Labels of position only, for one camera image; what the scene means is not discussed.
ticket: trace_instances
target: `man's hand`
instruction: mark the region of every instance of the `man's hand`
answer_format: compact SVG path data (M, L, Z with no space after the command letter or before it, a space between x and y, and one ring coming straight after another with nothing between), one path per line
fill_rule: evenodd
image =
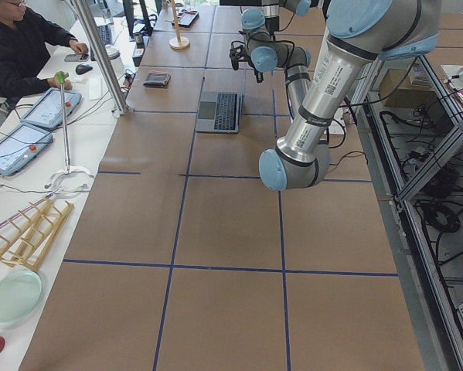
M70 48L75 54L87 54L89 52L87 44L79 43L76 40L70 40Z
M57 87L58 89L61 88L61 83L60 83L60 80L58 79L58 76L50 77L49 79L47 79L47 82L49 83L50 87ZM73 88L71 81L65 80L64 88L65 90L71 90Z

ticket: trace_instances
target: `laptop keyboard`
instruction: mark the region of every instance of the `laptop keyboard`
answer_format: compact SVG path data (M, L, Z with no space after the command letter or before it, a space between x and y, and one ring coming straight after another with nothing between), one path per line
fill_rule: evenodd
M100 39L104 45L113 43L111 29L108 25L97 26L97 31L99 32Z
M233 130L235 128L236 94L217 94L215 130Z

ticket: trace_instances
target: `black computer mouse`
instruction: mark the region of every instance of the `black computer mouse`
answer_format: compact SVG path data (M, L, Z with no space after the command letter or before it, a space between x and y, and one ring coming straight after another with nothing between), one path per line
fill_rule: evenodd
M83 75L84 73L89 72L92 69L93 67L91 64L81 63L77 66L77 68L75 68L75 72L77 73L77 75Z

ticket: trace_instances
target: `silver laptop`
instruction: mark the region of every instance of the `silver laptop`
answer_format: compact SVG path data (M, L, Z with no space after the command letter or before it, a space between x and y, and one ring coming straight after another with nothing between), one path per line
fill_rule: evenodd
M241 94L203 91L196 130L201 133L237 133L242 104Z

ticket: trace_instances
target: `plate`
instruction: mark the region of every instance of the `plate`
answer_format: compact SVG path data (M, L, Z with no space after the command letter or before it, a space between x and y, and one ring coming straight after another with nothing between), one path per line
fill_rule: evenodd
M0 323L17 322L30 313L40 299L43 285L37 273L22 270L0 281Z

